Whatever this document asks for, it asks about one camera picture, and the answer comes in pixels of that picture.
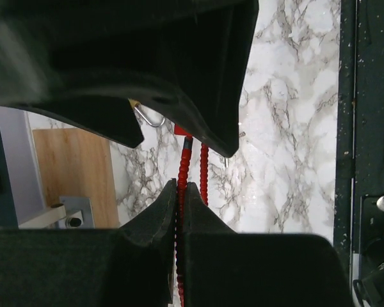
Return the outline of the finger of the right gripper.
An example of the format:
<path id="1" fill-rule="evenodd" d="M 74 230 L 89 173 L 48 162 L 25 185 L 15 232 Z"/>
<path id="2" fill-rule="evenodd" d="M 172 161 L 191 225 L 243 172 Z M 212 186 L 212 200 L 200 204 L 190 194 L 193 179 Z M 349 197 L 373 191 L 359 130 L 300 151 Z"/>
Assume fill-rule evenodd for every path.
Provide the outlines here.
<path id="1" fill-rule="evenodd" d="M 127 98 L 143 100 L 171 120 L 190 113 L 184 128 L 211 142 L 191 99 L 168 81 L 137 70 L 89 64 L 53 67 L 54 50 L 79 43 L 97 47 L 131 33 L 211 10 L 210 1 L 0 1 L 0 106 L 42 114 L 114 142 L 137 147 L 143 134 Z"/>
<path id="2" fill-rule="evenodd" d="M 135 80 L 128 97 L 233 156 L 256 1 L 129 1 Z"/>

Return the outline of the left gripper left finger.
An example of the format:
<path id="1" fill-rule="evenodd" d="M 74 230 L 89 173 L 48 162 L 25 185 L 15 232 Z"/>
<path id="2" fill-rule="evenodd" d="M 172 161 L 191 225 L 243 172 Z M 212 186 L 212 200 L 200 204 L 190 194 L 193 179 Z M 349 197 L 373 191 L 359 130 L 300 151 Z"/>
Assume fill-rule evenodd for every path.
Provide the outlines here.
<path id="1" fill-rule="evenodd" d="M 116 229 L 0 230 L 0 306 L 167 306 L 177 184 Z"/>

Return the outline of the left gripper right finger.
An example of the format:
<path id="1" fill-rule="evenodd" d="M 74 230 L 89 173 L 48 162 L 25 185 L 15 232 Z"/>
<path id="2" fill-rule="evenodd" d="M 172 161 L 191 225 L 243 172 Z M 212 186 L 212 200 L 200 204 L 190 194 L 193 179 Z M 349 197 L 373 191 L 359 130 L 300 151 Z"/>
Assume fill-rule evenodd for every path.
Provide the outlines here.
<path id="1" fill-rule="evenodd" d="M 351 306 L 332 245 L 313 234 L 236 233 L 189 183 L 184 201 L 186 306 Z"/>

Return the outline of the brass padlock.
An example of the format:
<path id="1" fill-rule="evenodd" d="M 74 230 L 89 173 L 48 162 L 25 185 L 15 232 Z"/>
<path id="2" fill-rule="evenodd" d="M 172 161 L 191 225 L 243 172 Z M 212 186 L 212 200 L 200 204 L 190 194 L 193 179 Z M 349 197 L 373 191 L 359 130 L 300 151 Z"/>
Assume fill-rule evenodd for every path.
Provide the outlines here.
<path id="1" fill-rule="evenodd" d="M 143 106 L 137 100 L 129 99 L 129 103 L 136 115 L 145 121 L 149 126 L 158 128 L 165 123 L 165 117 L 158 112 L 151 110 L 148 107 Z"/>

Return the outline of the red cable lock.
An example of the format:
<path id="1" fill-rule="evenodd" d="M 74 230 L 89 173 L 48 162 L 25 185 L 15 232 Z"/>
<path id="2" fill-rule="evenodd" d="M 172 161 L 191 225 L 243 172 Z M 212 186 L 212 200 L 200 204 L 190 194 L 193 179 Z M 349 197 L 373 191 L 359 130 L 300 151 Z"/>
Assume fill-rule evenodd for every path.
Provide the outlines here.
<path id="1" fill-rule="evenodd" d="M 185 306 L 184 303 L 184 240 L 182 238 L 183 222 L 184 222 L 184 201 L 186 195 L 187 179 L 189 172 L 189 165 L 192 155 L 193 135 L 186 132 L 182 127 L 175 124 L 174 134 L 177 136 L 184 136 L 184 145 L 182 148 L 179 174 L 177 179 L 177 217 L 176 217 L 176 273 L 178 293 L 180 298 L 180 305 Z M 208 205 L 208 162 L 209 162 L 209 147 L 202 143 L 200 149 L 200 194 L 203 201 Z"/>

